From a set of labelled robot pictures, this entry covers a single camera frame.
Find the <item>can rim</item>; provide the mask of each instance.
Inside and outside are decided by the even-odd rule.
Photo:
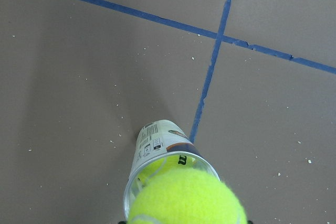
[[[204,158],[202,158],[201,156],[199,155],[196,155],[194,153],[191,153],[191,152],[186,152],[186,151],[174,151],[174,152],[169,152],[169,153],[164,153],[163,155],[159,155],[159,156],[156,156],[148,161],[146,161],[145,163],[141,164],[129,177],[128,181],[127,181],[127,184],[126,184],[126,188],[125,188],[125,191],[124,191],[124,195],[123,195],[123,201],[124,201],[124,215],[126,217],[126,219],[128,219],[128,215],[129,215],[129,212],[130,212],[130,189],[131,189],[131,185],[135,179],[135,177],[138,175],[138,173],[144,169],[147,165],[157,161],[158,159],[160,158],[164,158],[164,157],[168,157],[168,156],[173,156],[173,155],[181,155],[181,154],[186,154],[188,156],[192,156],[192,157],[195,157],[197,160],[205,163],[205,165],[207,166],[207,168],[209,169],[209,171],[211,171],[212,175],[214,175],[218,180],[220,180],[216,170],[212,167],[212,165],[207,161],[205,160]]]

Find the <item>cylindrical container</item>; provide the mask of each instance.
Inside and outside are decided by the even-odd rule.
[[[205,170],[219,180],[213,167],[202,158],[195,146],[176,124],[168,120],[149,123],[141,129],[138,135],[131,173],[124,192],[126,219],[135,198],[144,187],[139,179],[141,171],[154,161],[172,155],[179,156],[178,163],[181,165],[185,165],[187,158],[192,160],[191,166],[193,168]]]

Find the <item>gray floor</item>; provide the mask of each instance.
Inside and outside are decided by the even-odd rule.
[[[123,220],[159,119],[196,134],[255,224],[336,223],[336,0],[232,0],[224,37],[226,0],[104,1],[145,15],[0,0],[0,223]]]

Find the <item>black logo on tennis ball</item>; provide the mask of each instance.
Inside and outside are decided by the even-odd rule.
[[[178,159],[178,164],[179,165],[186,165],[186,163],[187,163],[187,156],[181,156],[180,155],[180,157]]]

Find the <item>yellow tennis ball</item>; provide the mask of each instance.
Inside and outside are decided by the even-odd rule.
[[[171,169],[153,177],[131,206],[128,224],[246,224],[235,194],[205,171]]]
[[[145,186],[155,175],[166,173],[172,168],[187,168],[195,164],[195,158],[187,155],[171,155],[160,158],[146,166],[138,175],[138,180]]]

